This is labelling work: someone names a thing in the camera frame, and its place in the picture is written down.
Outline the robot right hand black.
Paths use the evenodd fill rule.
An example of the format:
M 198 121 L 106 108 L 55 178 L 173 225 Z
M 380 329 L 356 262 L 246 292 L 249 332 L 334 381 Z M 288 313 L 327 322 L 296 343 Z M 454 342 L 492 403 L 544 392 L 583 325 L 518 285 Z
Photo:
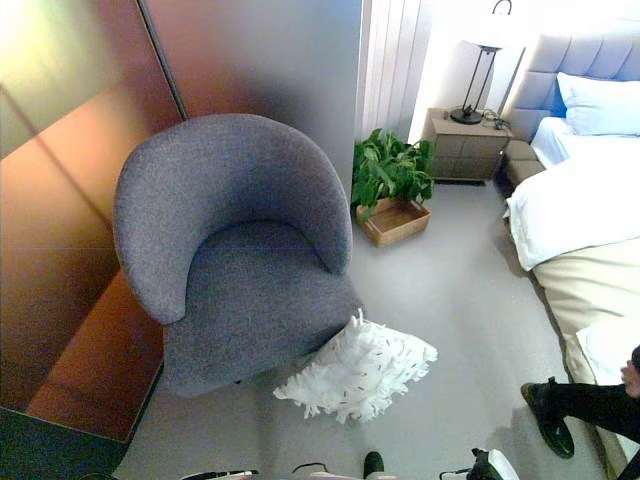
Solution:
M 439 479 L 520 479 L 502 451 L 473 448 L 472 454 L 475 461 L 471 467 L 440 472 Z

